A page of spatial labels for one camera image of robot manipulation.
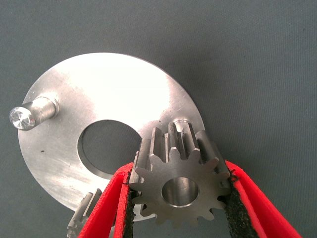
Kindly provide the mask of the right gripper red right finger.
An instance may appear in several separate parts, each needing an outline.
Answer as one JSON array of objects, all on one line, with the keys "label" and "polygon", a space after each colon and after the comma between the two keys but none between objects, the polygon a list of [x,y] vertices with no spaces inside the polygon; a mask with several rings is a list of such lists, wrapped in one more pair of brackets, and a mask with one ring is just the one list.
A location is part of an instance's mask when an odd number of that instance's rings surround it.
[{"label": "right gripper red right finger", "polygon": [[282,216],[253,180],[236,164],[226,165],[237,178],[233,186],[237,189],[246,208],[252,227],[261,238],[300,238],[301,235]]}]

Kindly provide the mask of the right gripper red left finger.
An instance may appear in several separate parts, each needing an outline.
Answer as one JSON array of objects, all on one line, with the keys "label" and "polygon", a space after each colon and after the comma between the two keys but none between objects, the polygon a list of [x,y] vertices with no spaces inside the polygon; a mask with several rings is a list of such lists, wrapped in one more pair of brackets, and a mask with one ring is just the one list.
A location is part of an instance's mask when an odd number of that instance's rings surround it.
[{"label": "right gripper red left finger", "polygon": [[79,237],[108,238],[112,225],[115,238],[133,237],[134,204],[128,183],[132,167],[133,163],[129,163],[115,172]]}]

